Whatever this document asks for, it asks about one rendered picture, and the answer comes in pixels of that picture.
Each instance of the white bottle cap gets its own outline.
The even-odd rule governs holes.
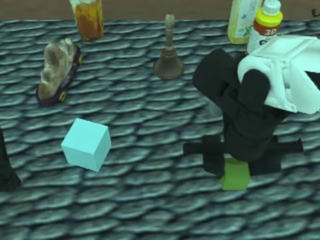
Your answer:
[[[264,0],[262,12],[268,16],[275,16],[280,13],[281,2],[279,0]]]

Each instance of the bottle label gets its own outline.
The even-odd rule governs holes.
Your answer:
[[[253,28],[250,33],[249,42],[247,45],[247,52],[250,54],[261,45],[268,42],[272,37],[276,36],[279,30],[279,26],[263,26],[257,23],[256,20],[253,22]]]
[[[248,38],[253,27],[252,23],[256,17],[257,9],[261,4],[261,0],[243,0],[239,4],[235,38]]]

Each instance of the soap bottle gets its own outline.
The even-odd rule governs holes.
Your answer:
[[[246,48],[248,54],[277,35],[284,18],[280,9],[279,0],[264,0],[262,7],[259,7]]]
[[[233,0],[227,28],[232,44],[247,44],[258,7],[262,0]]]

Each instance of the red label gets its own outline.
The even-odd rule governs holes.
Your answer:
[[[262,36],[273,36],[277,34],[279,26],[262,26],[256,20],[253,22],[253,28]]]

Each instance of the glass of beer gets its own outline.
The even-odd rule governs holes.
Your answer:
[[[78,31],[85,41],[96,41],[104,35],[102,0],[69,0]]]

